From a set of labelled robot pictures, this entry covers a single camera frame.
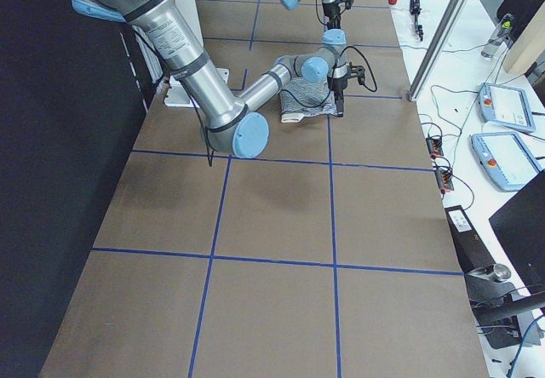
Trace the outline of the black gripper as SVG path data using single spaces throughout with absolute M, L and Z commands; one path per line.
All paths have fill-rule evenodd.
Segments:
M 339 29 L 341 15 L 350 10 L 354 0 L 321 0 L 324 15 L 327 18 L 327 30 Z
M 336 67 L 330 76 L 330 89 L 334 94 L 336 103 L 336 116 L 344 116 L 344 90 L 348 86 L 350 79 L 356 78 L 358 84 L 363 86 L 365 83 L 365 68 L 361 65 L 354 65 L 352 62 Z

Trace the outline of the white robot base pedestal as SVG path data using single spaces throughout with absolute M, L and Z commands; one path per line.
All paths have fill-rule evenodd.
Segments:
M 180 87 L 185 93 L 186 104 L 190 104 L 193 98 L 212 114 L 222 114 L 234 108 L 235 99 L 224 80 L 222 69 L 218 69 L 212 62 L 198 70 L 186 68 L 170 71 L 169 74 L 169 82 L 176 81 L 170 88 Z

